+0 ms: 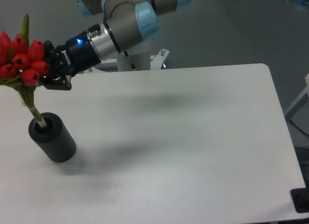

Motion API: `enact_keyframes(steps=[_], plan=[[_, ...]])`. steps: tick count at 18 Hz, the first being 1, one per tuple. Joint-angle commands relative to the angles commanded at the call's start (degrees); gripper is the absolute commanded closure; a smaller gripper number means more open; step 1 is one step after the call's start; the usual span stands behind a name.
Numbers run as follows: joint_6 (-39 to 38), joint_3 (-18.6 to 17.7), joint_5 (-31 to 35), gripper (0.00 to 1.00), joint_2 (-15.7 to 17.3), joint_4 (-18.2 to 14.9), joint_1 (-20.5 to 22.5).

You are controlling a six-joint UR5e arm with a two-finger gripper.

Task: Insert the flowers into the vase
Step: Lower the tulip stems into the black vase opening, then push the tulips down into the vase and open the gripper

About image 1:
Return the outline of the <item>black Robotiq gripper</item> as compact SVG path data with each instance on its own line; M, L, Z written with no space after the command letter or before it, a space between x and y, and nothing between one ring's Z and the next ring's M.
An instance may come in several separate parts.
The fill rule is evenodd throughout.
M71 90L71 77L101 62L86 35L77 35L56 48L51 41L46 41L44 54L55 78L45 75L38 84L48 90Z

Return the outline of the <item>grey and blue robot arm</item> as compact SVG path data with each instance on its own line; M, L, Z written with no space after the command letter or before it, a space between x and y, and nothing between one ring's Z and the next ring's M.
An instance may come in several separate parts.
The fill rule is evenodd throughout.
M71 78L103 60L126 52L159 31L158 16L188 6L192 0L76 0L84 15L103 14L103 22L70 38L64 45L44 44L50 65L38 86L71 90Z

